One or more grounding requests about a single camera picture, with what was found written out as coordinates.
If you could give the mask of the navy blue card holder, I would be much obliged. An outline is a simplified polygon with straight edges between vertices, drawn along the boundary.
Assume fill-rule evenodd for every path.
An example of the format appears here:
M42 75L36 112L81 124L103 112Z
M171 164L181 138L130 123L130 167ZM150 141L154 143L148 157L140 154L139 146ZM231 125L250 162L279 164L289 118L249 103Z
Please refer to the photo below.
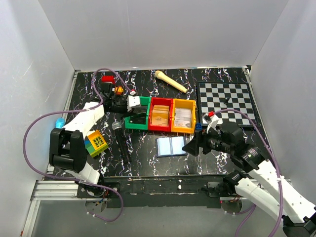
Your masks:
M184 136L161 137L156 139L157 157L176 157L185 156L188 153L183 151L186 144Z

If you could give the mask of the white gold VIP card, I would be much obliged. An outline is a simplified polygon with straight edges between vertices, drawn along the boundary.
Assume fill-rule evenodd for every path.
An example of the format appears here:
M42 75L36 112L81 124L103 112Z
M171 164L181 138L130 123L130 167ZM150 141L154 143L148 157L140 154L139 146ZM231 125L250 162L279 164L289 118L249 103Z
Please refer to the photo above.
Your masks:
M173 125L179 128L191 128L191 117L175 116Z

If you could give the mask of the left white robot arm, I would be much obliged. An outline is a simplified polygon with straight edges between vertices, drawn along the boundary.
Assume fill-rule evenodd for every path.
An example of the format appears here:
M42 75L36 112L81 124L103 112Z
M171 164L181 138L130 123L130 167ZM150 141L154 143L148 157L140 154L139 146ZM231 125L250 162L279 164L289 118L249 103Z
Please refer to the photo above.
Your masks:
M140 113L141 98L135 91L119 93L119 87L113 82L102 82L100 87L102 105L99 98L87 102L84 111L78 113L72 121L62 128L55 128L50 134L49 164L60 168L75 178L87 181L88 191L93 197L101 197L105 185L101 182L100 172L88 162L88 153L84 140L105 113L118 113L123 117Z

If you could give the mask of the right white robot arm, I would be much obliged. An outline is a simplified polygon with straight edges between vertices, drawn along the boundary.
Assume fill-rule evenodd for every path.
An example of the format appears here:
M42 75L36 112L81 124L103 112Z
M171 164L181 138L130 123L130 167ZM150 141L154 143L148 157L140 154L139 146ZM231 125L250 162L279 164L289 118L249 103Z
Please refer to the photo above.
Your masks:
M240 170L223 178L215 188L218 193L239 195L265 211L282 225L288 237L314 237L316 235L316 206L299 194L291 184L277 174L276 165L266 159L260 149L245 141L243 130L235 122L221 124L198 131L183 151L197 156L212 150L229 155Z

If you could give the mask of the green plastic bin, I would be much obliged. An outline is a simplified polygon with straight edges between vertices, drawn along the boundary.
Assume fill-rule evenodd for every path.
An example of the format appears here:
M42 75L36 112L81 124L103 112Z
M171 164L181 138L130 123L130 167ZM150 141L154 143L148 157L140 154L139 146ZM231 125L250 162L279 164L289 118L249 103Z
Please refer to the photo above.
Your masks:
M141 106L133 114L125 118L126 129L148 130L151 97L140 96Z

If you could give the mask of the red plastic bin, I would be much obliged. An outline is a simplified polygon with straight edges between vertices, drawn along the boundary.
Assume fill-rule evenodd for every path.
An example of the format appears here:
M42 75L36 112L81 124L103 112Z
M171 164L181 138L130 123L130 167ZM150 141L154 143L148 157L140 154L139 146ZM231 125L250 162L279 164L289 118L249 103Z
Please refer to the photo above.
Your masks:
M170 132L172 108L172 98L152 97L148 118L148 130Z

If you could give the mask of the small blue toy brick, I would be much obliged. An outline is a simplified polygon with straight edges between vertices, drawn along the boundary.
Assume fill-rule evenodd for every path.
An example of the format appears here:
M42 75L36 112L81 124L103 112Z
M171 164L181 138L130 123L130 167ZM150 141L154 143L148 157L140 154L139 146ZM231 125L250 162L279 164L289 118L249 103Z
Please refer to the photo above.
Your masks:
M195 130L196 131L201 131L202 130L202 124L201 123L196 123Z

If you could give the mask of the black handheld microphone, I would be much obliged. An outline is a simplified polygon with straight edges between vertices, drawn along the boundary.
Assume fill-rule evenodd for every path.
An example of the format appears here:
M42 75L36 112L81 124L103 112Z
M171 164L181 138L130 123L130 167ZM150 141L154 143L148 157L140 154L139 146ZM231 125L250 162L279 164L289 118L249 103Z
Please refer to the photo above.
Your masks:
M112 129L118 142L118 146L119 146L120 153L122 155L123 163L128 164L129 162L131 162L131 157L128 150L126 137L121 127L121 123L118 121L114 121L112 123Z

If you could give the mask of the orange plastic bin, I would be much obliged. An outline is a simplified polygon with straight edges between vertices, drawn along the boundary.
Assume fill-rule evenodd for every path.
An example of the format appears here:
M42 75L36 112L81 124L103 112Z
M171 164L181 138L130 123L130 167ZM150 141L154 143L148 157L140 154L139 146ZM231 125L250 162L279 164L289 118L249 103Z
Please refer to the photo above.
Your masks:
M173 99L171 132L193 134L196 125L196 101Z

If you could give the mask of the cream wooden pestle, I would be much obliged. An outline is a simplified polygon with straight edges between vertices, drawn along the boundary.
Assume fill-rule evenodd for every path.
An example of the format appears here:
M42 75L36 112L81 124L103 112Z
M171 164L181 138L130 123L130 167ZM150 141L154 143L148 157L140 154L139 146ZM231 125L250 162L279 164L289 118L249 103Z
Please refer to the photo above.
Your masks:
M159 71L159 70L155 71L155 77L157 79L160 79L160 80L164 81L165 83L173 86L174 88L178 89L179 91L181 91L183 93L187 93L187 91L188 91L183 85L179 84L178 82L176 82L172 78L168 77L162 71Z

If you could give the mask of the red toy block truck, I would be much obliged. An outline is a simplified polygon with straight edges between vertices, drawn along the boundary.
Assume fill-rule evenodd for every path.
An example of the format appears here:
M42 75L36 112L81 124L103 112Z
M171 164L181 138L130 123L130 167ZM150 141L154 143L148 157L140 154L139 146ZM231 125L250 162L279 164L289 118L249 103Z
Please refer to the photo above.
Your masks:
M101 92L109 95L122 95L124 93L124 89L122 86L116 85L114 76L102 76Z

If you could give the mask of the green yellow toy block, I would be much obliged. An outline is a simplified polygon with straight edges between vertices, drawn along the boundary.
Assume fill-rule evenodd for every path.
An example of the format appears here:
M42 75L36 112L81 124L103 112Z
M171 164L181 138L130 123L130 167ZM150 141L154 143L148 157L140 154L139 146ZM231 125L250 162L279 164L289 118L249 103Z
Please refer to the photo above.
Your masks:
M100 155L109 147L99 130L90 132L85 139L84 144L87 152L92 158Z

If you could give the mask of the black white chessboard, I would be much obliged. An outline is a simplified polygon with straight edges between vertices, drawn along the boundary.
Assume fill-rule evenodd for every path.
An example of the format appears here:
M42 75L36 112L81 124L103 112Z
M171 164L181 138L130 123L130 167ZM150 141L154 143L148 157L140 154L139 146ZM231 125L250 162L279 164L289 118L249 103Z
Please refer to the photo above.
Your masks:
M199 121L203 126L207 122L202 118L205 113L225 110L218 114L219 124L224 121L236 122L240 127L252 127L256 123L257 113L246 83L236 82L198 82L197 107Z

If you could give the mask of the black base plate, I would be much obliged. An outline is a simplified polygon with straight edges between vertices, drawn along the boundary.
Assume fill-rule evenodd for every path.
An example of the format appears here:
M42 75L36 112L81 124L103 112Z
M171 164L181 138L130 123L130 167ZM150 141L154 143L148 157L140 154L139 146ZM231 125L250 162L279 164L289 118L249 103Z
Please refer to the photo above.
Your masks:
M244 200L236 194L229 194L220 185L224 175L178 175L106 177L108 186L121 195L123 200L108 191L105 202L108 208L124 207L181 207L205 206L221 208L221 203L236 203Z

